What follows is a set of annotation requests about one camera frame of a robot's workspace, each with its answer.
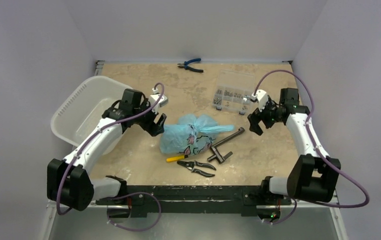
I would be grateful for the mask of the light blue plastic bag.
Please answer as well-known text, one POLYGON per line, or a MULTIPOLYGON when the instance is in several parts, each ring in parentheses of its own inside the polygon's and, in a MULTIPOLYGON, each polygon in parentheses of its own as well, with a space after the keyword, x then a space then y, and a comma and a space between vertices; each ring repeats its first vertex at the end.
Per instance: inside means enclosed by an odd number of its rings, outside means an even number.
POLYGON ((180 117, 176 124, 164 126, 159 148, 163 154, 198 155, 209 150, 220 133, 234 129, 234 125, 221 125, 206 114, 187 114, 180 117))

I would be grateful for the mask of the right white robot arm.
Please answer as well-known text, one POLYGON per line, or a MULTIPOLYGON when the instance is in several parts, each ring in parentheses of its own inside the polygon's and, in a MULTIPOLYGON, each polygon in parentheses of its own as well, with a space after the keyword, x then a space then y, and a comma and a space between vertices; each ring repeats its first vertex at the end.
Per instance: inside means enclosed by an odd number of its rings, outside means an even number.
POLYGON ((259 89, 250 96, 250 100, 258 106, 247 117, 249 130, 260 136, 263 134, 260 122, 266 129, 275 123, 283 123, 292 136, 298 154, 288 177, 267 176, 261 182, 260 199, 270 204, 282 195, 306 202, 330 202, 339 174, 325 160, 338 169, 341 163, 337 158, 331 158, 323 147, 314 144, 317 136, 308 119, 310 110, 300 104, 298 89, 281 89, 279 102, 259 89))

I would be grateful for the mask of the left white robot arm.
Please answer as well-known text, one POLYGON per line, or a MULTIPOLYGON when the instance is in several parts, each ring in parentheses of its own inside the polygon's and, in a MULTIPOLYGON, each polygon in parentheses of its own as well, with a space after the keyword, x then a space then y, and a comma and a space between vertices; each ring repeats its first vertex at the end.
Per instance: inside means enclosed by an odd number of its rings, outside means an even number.
POLYGON ((152 89, 145 96, 139 90, 127 88, 120 100, 115 101, 101 115, 101 119, 89 136, 63 159, 52 159, 47 166, 47 197, 55 201, 56 211, 65 215, 70 210, 85 210, 92 201, 110 199, 123 204, 128 197, 127 182, 107 175, 91 180, 90 173, 103 153, 125 131, 139 125, 152 137, 164 132, 167 116, 159 114, 159 108, 168 103, 164 89, 152 89))

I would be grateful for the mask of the white plastic basin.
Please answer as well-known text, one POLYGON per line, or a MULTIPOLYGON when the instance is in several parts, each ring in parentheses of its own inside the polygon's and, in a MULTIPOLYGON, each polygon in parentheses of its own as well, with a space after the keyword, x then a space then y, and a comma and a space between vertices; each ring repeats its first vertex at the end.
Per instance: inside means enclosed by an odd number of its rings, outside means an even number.
POLYGON ((51 118, 52 133, 70 145, 62 153, 67 155, 78 147, 97 126, 104 111, 122 98, 125 89, 130 88, 102 75, 82 82, 51 118))

